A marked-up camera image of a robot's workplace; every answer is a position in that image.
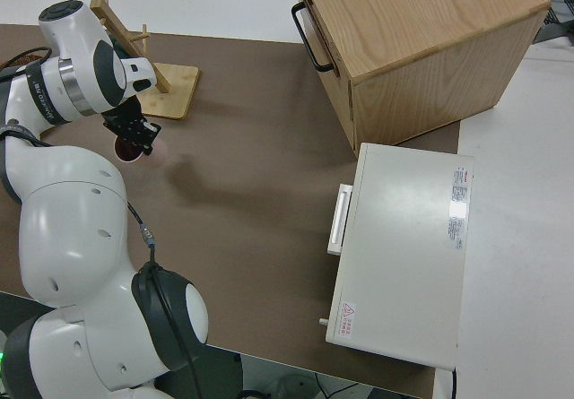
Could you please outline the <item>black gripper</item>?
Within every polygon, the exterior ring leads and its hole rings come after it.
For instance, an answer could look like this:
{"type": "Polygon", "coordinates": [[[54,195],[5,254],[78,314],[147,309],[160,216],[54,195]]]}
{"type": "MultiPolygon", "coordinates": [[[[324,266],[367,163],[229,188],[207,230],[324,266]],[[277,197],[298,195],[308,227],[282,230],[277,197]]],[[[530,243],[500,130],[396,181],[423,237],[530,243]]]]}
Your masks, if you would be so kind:
{"type": "Polygon", "coordinates": [[[146,121],[142,114],[139,102],[124,102],[118,107],[101,114],[103,125],[127,141],[130,155],[150,155],[153,150],[153,141],[146,140],[147,134],[158,134],[161,126],[146,121]]]}

